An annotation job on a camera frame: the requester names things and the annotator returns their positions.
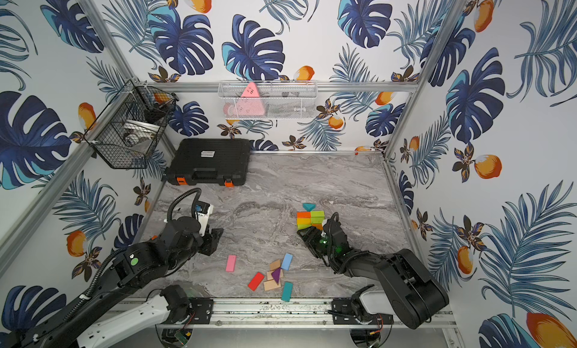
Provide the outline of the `pink block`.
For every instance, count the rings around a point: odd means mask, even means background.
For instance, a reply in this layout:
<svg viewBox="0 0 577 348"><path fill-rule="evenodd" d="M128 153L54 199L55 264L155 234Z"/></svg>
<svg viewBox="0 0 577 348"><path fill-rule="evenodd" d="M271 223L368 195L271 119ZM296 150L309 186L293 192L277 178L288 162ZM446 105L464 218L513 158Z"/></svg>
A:
<svg viewBox="0 0 577 348"><path fill-rule="evenodd" d="M235 271L236 262L237 262L237 256L230 255L226 262L225 271L228 273L233 273Z"/></svg>

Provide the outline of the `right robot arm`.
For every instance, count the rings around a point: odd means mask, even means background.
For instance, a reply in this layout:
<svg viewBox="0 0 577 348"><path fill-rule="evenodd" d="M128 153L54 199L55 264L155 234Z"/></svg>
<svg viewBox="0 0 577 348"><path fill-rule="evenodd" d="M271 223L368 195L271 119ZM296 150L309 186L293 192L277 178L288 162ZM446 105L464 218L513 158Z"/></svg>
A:
<svg viewBox="0 0 577 348"><path fill-rule="evenodd" d="M412 250L377 254L353 248L337 213L322 229L308 226L299 229L298 236L335 274L379 282L391 314L408 328L418 328L449 305L446 290Z"/></svg>

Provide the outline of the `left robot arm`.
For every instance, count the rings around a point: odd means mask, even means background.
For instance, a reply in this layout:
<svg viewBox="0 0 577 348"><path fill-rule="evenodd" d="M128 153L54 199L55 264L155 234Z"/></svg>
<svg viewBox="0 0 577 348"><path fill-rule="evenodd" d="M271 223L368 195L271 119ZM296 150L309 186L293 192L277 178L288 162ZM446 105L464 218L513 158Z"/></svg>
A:
<svg viewBox="0 0 577 348"><path fill-rule="evenodd" d="M3 347L106 347L151 325L182 322L191 315L189 297L168 286L140 307L102 321L125 298L181 269L193 256L216 251L222 229L209 231L211 206L201 189L178 196L168 207L159 237L112 252L87 289L67 301L55 289L13 288L2 311Z"/></svg>

